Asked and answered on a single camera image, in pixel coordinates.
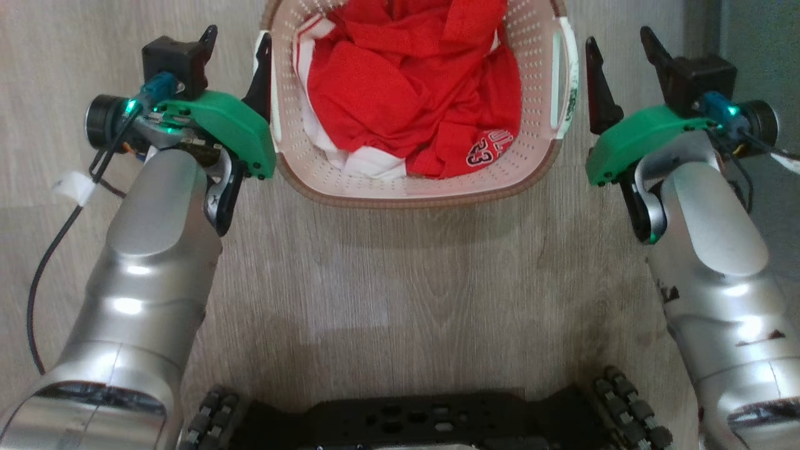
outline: white basket handle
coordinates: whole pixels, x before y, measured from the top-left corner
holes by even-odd
[[[559,29],[553,33],[553,86],[550,101],[550,126],[555,131],[556,139],[563,139],[570,129],[572,118],[575,116],[575,107],[578,105],[578,84],[580,83],[580,66],[578,59],[578,44],[575,42],[575,33],[566,17],[559,17]],[[558,104],[558,93],[563,82],[561,72],[561,58],[566,56],[566,74],[569,85],[562,104]]]

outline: wood grain floor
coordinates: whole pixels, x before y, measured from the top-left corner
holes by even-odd
[[[139,51],[151,39],[194,39],[212,22],[220,35],[210,87],[244,94],[264,6],[0,0],[0,405],[35,377],[26,293],[72,208],[49,185],[93,154],[86,105],[138,89]],[[709,40],[703,24],[717,20],[709,4],[691,0],[567,7],[579,42],[598,38],[626,111],[661,98],[640,26],[652,26],[675,54],[700,54]],[[484,388],[537,398],[617,364],[679,447],[695,446],[694,394],[622,197],[590,188],[582,171],[593,142],[584,101],[554,169],[513,199],[348,211],[312,203],[279,177],[246,183],[186,373],[186,405],[214,383],[292,411],[334,398]],[[127,188],[137,167],[117,158],[109,180]],[[98,195],[45,273],[36,309],[45,365],[70,330],[117,206]]]

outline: silver robotic arm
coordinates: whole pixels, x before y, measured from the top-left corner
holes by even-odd
[[[180,387],[222,243],[206,171],[163,151],[112,222],[55,366],[0,423],[0,449],[172,449]]]
[[[673,165],[660,199],[647,205],[666,226],[648,263],[697,394],[701,432],[709,449],[797,448],[800,335],[764,241],[696,133],[643,159],[638,172],[660,175],[658,160]]]

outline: pink plastic basket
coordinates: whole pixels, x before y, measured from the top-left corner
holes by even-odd
[[[509,0],[506,31],[522,76],[521,131],[511,148],[470,175],[393,181],[343,175],[303,130],[292,38],[309,16],[345,2],[273,0],[262,20],[262,29],[273,39],[272,132],[278,169],[297,191],[339,207],[441,207],[516,195],[545,175],[558,156],[578,97],[578,47],[561,0]]]

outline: red fabric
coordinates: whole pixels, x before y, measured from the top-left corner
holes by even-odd
[[[376,147],[433,178],[495,161],[522,111],[505,12],[506,0],[350,0],[330,13],[337,27],[317,40],[308,95],[336,147]]]

